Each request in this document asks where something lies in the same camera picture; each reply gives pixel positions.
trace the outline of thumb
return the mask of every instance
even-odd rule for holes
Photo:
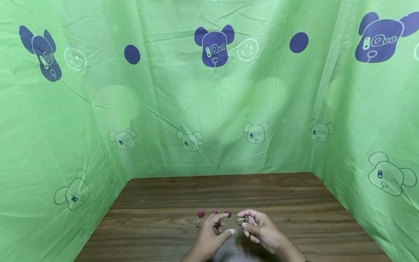
[[[223,244],[227,239],[229,239],[234,234],[235,234],[234,229],[227,229],[222,234],[220,234],[217,238],[219,239],[219,241],[221,241],[221,244]]]
[[[250,234],[255,235],[255,236],[260,236],[260,227],[255,226],[253,224],[249,224],[249,223],[243,223],[241,224],[241,226]]]

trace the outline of wrist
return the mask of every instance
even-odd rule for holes
[[[279,241],[276,255],[284,262],[307,261],[301,251],[285,236]]]
[[[203,260],[200,254],[198,254],[192,247],[192,249],[186,254],[181,262],[205,262],[205,260]]]

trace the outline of left hand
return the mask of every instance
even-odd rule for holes
[[[234,229],[227,229],[221,233],[221,227],[224,227],[222,219],[227,217],[227,213],[209,215],[199,229],[195,244],[181,262],[205,262],[213,258],[222,244],[235,234]],[[217,236],[213,228],[221,234]]]

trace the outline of purple bear head print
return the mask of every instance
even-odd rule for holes
[[[419,12],[413,12],[402,19],[379,19],[371,12],[364,16],[358,33],[362,36],[355,58],[364,63],[380,63],[389,60],[396,51],[401,37],[414,34],[419,29]]]
[[[227,63],[227,45],[234,40],[234,30],[226,25],[221,32],[209,32],[199,27],[195,31],[195,43],[202,47],[202,62],[208,67],[220,67]]]
[[[62,73],[54,57],[57,46],[49,32],[45,30],[44,36],[35,36],[26,26],[20,26],[19,35],[23,46],[38,58],[44,77],[51,82],[58,81]]]

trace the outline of small object in hand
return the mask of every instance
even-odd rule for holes
[[[235,219],[236,224],[238,224],[239,226],[241,226],[241,224],[243,224],[243,222],[249,223],[249,224],[253,224],[255,223],[255,219],[252,216],[249,215],[245,215],[244,218],[241,217],[237,217]]]
[[[255,223],[255,219],[252,216],[246,215],[246,223],[253,224]]]
[[[236,217],[235,222],[236,222],[236,224],[241,226],[241,224],[243,224],[243,222],[245,222],[245,220],[246,220],[245,218]]]

